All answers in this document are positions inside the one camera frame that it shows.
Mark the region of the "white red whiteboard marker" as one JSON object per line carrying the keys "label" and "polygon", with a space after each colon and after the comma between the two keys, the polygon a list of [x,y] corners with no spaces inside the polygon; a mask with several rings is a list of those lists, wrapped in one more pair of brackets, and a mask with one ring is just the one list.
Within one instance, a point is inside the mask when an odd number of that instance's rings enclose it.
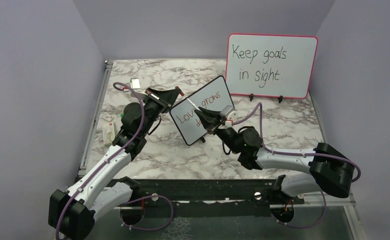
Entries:
{"label": "white red whiteboard marker", "polygon": [[200,110],[199,107],[193,101],[191,101],[188,97],[186,98],[186,100],[193,106],[194,109],[196,109],[198,111]]}

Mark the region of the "red marker cap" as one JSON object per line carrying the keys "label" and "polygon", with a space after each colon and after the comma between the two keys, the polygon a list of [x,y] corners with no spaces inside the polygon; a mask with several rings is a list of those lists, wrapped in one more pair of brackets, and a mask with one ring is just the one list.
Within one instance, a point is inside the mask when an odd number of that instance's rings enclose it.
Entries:
{"label": "red marker cap", "polygon": [[183,91],[179,88],[179,86],[176,86],[175,89],[179,90],[179,94],[183,97],[185,94]]}

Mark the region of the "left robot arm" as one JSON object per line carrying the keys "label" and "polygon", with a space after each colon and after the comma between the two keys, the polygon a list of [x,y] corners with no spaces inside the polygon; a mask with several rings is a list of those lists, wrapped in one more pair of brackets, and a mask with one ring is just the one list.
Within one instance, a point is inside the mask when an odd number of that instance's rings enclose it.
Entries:
{"label": "left robot arm", "polygon": [[138,93],[128,85],[124,87],[137,101],[125,106],[120,130],[111,146],[79,181],[65,191],[57,189],[49,198],[48,224],[55,229],[57,240],[84,240],[106,213],[122,204],[135,205],[140,200],[140,185],[129,177],[109,189],[105,187],[140,154],[152,125],[170,110],[181,90],[149,87]]}

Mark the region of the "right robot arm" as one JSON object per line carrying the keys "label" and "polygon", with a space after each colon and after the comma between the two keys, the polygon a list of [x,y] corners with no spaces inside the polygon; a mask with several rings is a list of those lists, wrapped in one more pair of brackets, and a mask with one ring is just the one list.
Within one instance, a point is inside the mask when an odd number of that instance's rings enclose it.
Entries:
{"label": "right robot arm", "polygon": [[330,144],[320,142],[314,148],[283,149],[267,147],[262,135],[253,126],[235,130],[231,106],[221,111],[203,107],[194,109],[201,125],[210,135],[217,136],[238,162],[248,170],[282,169],[296,171],[297,175],[279,177],[271,190],[272,199],[283,204],[290,198],[311,192],[325,192],[336,198],[347,198],[359,171],[353,163]]}

